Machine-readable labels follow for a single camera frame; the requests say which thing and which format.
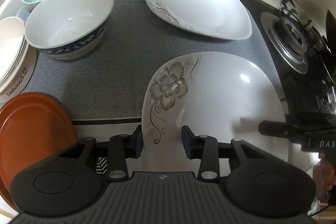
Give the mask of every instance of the gray dish mat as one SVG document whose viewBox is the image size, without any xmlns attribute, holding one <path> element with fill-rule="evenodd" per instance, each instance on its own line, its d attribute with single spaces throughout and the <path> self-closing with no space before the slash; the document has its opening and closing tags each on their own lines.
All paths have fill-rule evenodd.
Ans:
<svg viewBox="0 0 336 224">
<path fill-rule="evenodd" d="M 19 16 L 26 20 L 23 8 Z M 283 98 L 281 83 L 262 35 L 251 17 L 252 36 L 227 41 L 176 28 L 154 15 L 145 0 L 115 0 L 100 44 L 77 60 L 43 53 L 23 92 L 55 98 L 72 120 L 140 117 L 149 81 L 167 61 L 192 52 L 228 52 L 257 64 Z"/>
</svg>

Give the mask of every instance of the black stove top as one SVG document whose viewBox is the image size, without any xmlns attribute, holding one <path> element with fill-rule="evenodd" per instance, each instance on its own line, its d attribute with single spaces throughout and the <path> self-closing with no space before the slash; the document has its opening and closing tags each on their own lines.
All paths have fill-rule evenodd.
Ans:
<svg viewBox="0 0 336 224">
<path fill-rule="evenodd" d="M 248 9 L 256 22 L 263 38 L 266 42 L 268 50 L 273 59 L 274 65 L 278 72 L 283 91 L 285 93 L 286 102 L 290 113 L 299 112 L 328 112 L 327 109 L 319 106 L 317 97 L 321 97 L 330 88 L 327 85 L 326 70 L 323 66 L 321 58 L 317 56 L 305 57 L 303 66 L 294 67 L 289 64 L 288 60 L 280 54 L 279 49 L 269 39 L 269 35 L 264 30 L 261 15 L 271 15 L 273 18 L 284 16 L 281 10 L 261 1 L 261 0 L 240 0 L 246 9 Z M 292 20 L 299 29 L 302 29 L 301 24 Z M 311 46 L 308 46 L 308 52 L 312 51 Z"/>
<path fill-rule="evenodd" d="M 303 42 L 299 43 L 296 37 L 292 36 L 293 40 L 296 41 L 295 43 L 287 34 L 287 32 L 289 32 L 289 28 L 286 27 L 286 30 L 283 29 L 283 24 L 293 24 L 293 22 L 285 17 L 279 18 L 269 12 L 261 13 L 260 20 L 269 40 L 272 42 L 274 48 L 278 51 L 281 57 L 292 69 L 300 74 L 305 75 L 308 72 L 308 61 L 306 55 L 307 43 L 305 42 L 305 38 L 296 28 L 295 32 L 301 36 L 299 39 Z M 289 41 L 285 42 L 283 40 L 282 36 L 284 35 L 287 36 Z"/>
</svg>

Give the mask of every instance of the flower pattern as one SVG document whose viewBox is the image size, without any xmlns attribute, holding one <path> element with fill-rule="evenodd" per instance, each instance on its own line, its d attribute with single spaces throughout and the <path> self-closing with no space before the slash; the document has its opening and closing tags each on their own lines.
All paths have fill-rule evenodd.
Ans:
<svg viewBox="0 0 336 224">
<path fill-rule="evenodd" d="M 185 69 L 188 70 L 193 65 L 194 65 L 193 59 L 192 58 L 187 58 L 186 61 L 185 61 L 185 63 L 184 63 Z"/>
<path fill-rule="evenodd" d="M 164 67 L 154 79 L 154 83 L 150 85 L 151 93 L 151 112 L 150 123 L 146 125 L 146 133 L 155 144 L 161 140 L 162 134 L 168 126 L 164 119 L 166 111 L 174 107 L 177 99 L 181 99 L 188 92 L 187 81 L 193 83 L 201 56 L 197 56 L 196 60 L 187 58 L 184 66 L 180 62 L 176 62 L 168 69 Z"/>
<path fill-rule="evenodd" d="M 151 10 L 155 14 L 157 14 L 159 17 L 165 20 L 169 20 L 172 23 L 180 24 L 179 21 L 175 17 L 173 17 L 167 10 L 163 9 L 160 4 L 158 3 L 153 4 L 150 1 L 148 1 L 148 3 L 149 3 Z"/>
<path fill-rule="evenodd" d="M 180 62 L 173 64 L 168 70 L 163 69 L 159 82 L 151 85 L 150 92 L 155 100 L 160 100 L 163 110 L 168 110 L 175 105 L 176 98 L 182 98 L 188 92 L 188 85 L 182 78 L 184 68 Z"/>
<path fill-rule="evenodd" d="M 106 29 L 107 24 L 108 24 L 108 19 L 102 25 L 100 25 L 97 29 L 95 29 L 92 33 L 88 34 L 87 36 L 79 40 L 76 40 L 62 47 L 41 49 L 41 51 L 46 54 L 57 55 L 57 54 L 64 54 L 64 53 L 72 52 L 76 49 L 82 48 L 85 45 L 92 42 L 93 40 L 95 40 Z"/>
</svg>

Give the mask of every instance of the white oval dish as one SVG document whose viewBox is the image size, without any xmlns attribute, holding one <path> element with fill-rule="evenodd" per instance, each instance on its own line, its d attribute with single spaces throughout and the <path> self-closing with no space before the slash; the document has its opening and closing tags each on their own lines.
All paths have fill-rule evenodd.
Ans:
<svg viewBox="0 0 336 224">
<path fill-rule="evenodd" d="M 25 43 L 16 68 L 0 86 L 0 103 L 7 102 L 24 90 L 34 72 L 36 56 L 36 49 Z"/>
<path fill-rule="evenodd" d="M 0 84 L 6 79 L 23 48 L 25 24 L 19 17 L 0 20 Z"/>
<path fill-rule="evenodd" d="M 219 142 L 242 138 L 287 161 L 288 140 L 262 136 L 262 120 L 285 121 L 281 102 L 265 73 L 252 62 L 223 52 L 199 52 L 157 70 L 142 108 L 144 152 L 151 172 L 198 172 L 187 159 L 181 127 Z M 221 176 L 228 175 L 220 160 Z"/>
<path fill-rule="evenodd" d="M 56 59 L 88 53 L 107 28 L 114 0 L 43 0 L 29 15 L 28 43 Z"/>
<path fill-rule="evenodd" d="M 240 0 L 146 0 L 150 10 L 189 32 L 223 39 L 247 39 L 250 17 Z"/>
</svg>

